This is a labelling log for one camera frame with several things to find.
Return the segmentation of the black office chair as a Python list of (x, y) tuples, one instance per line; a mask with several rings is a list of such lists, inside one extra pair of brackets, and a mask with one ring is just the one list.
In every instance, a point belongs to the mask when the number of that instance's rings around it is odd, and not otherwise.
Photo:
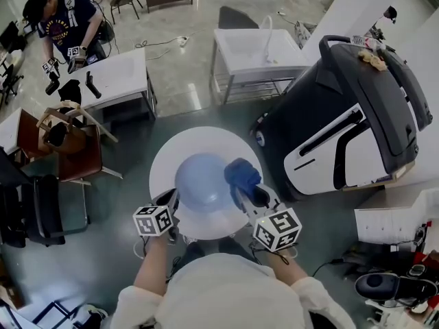
[(16, 167), (0, 147), (0, 244), (24, 248), (37, 230), (36, 178)]

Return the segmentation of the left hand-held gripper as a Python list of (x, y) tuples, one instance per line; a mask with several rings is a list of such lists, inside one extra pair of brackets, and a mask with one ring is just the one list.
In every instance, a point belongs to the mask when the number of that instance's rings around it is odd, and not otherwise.
[(171, 188), (155, 197), (150, 206), (139, 207), (132, 218), (140, 236), (168, 236), (169, 244), (176, 244), (178, 239), (178, 218), (175, 212), (180, 203), (180, 194)]

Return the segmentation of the white drawer cabinet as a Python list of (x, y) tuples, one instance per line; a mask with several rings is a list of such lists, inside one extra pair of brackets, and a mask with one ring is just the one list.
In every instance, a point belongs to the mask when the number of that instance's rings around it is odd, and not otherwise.
[(360, 241), (408, 243), (422, 224), (439, 219), (439, 187), (415, 184), (380, 190), (354, 211)]

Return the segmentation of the brown chair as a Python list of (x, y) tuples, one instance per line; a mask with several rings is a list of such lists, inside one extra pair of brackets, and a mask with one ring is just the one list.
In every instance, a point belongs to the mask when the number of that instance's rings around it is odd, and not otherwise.
[(78, 116), (74, 121), (78, 127), (85, 127), (87, 134), (86, 147), (76, 154), (61, 154), (53, 151), (43, 143), (44, 131), (36, 127), (36, 119), (31, 120), (32, 130), (36, 133), (31, 136), (31, 144), (21, 151), (29, 160), (36, 160), (55, 153), (58, 155), (58, 179), (62, 182), (75, 182), (78, 184), (91, 185), (85, 179), (97, 173), (106, 173), (122, 179), (121, 173), (104, 166), (101, 146), (101, 135), (98, 134), (95, 125), (92, 125), (84, 117)]

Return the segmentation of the upturned wooden stool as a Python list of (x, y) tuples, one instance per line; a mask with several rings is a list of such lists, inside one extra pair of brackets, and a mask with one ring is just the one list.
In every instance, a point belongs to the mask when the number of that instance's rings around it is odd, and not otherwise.
[(95, 125), (98, 134), (106, 135), (114, 143), (118, 143), (118, 139), (111, 134), (101, 123), (92, 117), (83, 107), (72, 101), (61, 101), (54, 107), (48, 107), (41, 118), (37, 121), (36, 127), (45, 132), (59, 122), (70, 123), (77, 128), (85, 131), (85, 127), (78, 127), (74, 121), (78, 116), (84, 117), (92, 125)]

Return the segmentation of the blue cloth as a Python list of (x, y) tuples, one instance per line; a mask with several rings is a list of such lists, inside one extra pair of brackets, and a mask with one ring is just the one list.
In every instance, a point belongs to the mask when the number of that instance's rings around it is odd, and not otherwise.
[(241, 204), (237, 194), (238, 191), (243, 192), (249, 198), (253, 198), (257, 185), (261, 183), (260, 173), (249, 161), (243, 158), (238, 158), (226, 166), (224, 178), (230, 187), (233, 202), (238, 208)]

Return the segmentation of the black cloth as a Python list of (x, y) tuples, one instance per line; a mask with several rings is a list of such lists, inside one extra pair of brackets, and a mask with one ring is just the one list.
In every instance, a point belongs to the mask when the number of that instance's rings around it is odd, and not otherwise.
[(82, 94), (80, 90), (80, 82), (71, 79), (65, 85), (58, 89), (61, 101), (72, 101), (78, 104), (82, 103)]

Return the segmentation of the black monitor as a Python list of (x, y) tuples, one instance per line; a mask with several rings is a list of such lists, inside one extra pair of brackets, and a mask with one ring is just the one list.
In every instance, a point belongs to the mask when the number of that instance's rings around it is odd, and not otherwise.
[(19, 29), (15, 22), (10, 22), (4, 31), (0, 34), (0, 44), (7, 52), (21, 49), (19, 41)]

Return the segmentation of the crumpled yellow rag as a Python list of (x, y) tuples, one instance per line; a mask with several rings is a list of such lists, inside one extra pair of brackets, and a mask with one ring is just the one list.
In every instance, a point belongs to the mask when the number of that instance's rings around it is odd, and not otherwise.
[(387, 64), (378, 56), (375, 54), (362, 49), (357, 54), (358, 58), (365, 63), (370, 64), (373, 68), (375, 68), (378, 71), (387, 71), (388, 67)]

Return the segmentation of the round white side table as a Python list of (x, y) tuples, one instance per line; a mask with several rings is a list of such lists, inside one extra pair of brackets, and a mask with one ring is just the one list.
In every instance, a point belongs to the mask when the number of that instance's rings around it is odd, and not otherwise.
[[(227, 165), (243, 158), (260, 170), (261, 164), (252, 148), (240, 136), (218, 127), (193, 127), (170, 138), (158, 151), (150, 169), (150, 195), (175, 188), (176, 172), (189, 156), (199, 153), (216, 154)], [(215, 240), (234, 234), (248, 224), (248, 217), (236, 205), (214, 213), (189, 210), (182, 202), (175, 212), (181, 235), (199, 240)]]

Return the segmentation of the person's right forearm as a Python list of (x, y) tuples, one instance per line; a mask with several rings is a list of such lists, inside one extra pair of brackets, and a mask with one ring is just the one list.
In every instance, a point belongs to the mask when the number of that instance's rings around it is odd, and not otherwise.
[(277, 253), (268, 253), (267, 260), (276, 278), (288, 286), (308, 277), (307, 273), (292, 258), (288, 249)]

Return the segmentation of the light blue big plate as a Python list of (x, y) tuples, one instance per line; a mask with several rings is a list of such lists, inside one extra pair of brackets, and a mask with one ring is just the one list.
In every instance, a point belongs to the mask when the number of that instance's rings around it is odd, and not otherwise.
[(235, 204), (224, 175), (226, 165), (227, 162), (216, 154), (189, 156), (179, 166), (174, 179), (180, 202), (198, 213), (232, 208)]

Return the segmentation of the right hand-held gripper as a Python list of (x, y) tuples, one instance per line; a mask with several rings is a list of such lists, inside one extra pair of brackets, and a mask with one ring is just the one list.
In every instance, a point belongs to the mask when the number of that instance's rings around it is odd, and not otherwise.
[[(242, 188), (234, 187), (234, 202), (245, 216), (248, 215), (246, 203), (248, 194)], [(302, 223), (293, 208), (281, 208), (282, 201), (276, 192), (264, 184), (253, 190), (252, 204), (255, 214), (252, 237), (269, 252), (277, 252), (291, 247), (302, 230)]]

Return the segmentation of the black folding chair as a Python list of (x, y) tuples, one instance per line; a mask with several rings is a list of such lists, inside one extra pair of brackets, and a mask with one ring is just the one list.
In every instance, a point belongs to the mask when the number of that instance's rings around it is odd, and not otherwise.
[(21, 186), (25, 234), (30, 241), (46, 247), (64, 245), (66, 236), (85, 232), (91, 223), (83, 200), (80, 210), (83, 224), (71, 229), (63, 227), (59, 186), (54, 175), (30, 177), (29, 183)]

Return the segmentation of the white basin stand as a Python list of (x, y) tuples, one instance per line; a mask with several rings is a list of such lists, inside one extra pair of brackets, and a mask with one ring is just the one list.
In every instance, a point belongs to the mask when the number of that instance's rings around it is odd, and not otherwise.
[(209, 90), (221, 104), (282, 95), (311, 66), (285, 29), (274, 29), (263, 64), (265, 30), (216, 29)]

